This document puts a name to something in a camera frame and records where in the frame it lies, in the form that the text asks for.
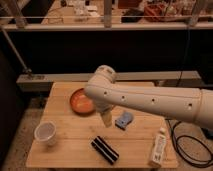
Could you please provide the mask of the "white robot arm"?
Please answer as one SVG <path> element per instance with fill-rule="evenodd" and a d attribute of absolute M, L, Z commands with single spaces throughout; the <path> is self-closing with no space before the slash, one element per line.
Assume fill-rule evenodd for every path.
<path fill-rule="evenodd" d="M 85 94 L 104 115 L 118 105 L 213 130 L 213 91 L 199 88 L 138 87 L 116 84 L 116 72 L 99 66 L 85 84 Z"/>

